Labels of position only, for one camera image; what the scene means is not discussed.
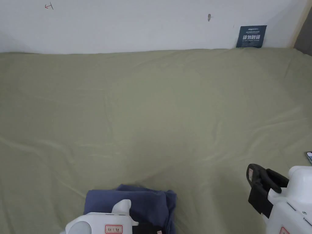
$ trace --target blue towel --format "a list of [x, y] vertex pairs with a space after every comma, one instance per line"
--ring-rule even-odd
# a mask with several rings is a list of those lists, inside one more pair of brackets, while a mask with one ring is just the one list
[[137, 222], [161, 226], [167, 234], [175, 234], [173, 210], [177, 195], [174, 191], [120, 185], [115, 190], [90, 190], [85, 198], [85, 211], [111, 213], [113, 206], [123, 199], [131, 200], [130, 216]]

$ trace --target phone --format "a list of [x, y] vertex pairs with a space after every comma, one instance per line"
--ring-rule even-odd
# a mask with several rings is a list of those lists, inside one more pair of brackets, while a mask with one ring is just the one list
[[307, 154], [309, 162], [312, 164], [312, 152], [307, 152], [306, 154]]

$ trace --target sticker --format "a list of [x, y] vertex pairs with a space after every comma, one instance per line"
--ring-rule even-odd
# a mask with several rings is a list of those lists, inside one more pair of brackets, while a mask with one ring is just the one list
[[284, 227], [280, 229], [280, 234], [290, 234]]
[[265, 33], [266, 33], [266, 25], [241, 26], [236, 48], [239, 47], [261, 48]]
[[253, 169], [249, 168], [248, 175], [249, 175], [249, 180], [250, 181], [252, 181], [252, 174], [253, 174]]
[[122, 225], [105, 225], [105, 233], [121, 234], [122, 231]]

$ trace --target green sheet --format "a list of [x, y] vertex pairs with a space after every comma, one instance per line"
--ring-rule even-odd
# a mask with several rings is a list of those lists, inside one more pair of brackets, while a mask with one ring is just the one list
[[295, 49], [0, 54], [0, 233], [59, 233], [121, 183], [174, 190], [178, 234], [264, 233], [247, 165], [309, 165], [311, 100]]

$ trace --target red arrow mark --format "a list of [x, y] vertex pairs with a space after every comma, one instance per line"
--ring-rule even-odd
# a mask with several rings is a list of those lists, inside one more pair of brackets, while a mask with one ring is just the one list
[[53, 6], [52, 6], [52, 4], [51, 4], [51, 2], [50, 2], [50, 5], [49, 5], [49, 6], [45, 5], [44, 7], [45, 7], [46, 9], [49, 9], [49, 7], [51, 7], [52, 10], [54, 10], [54, 9], [53, 9]]

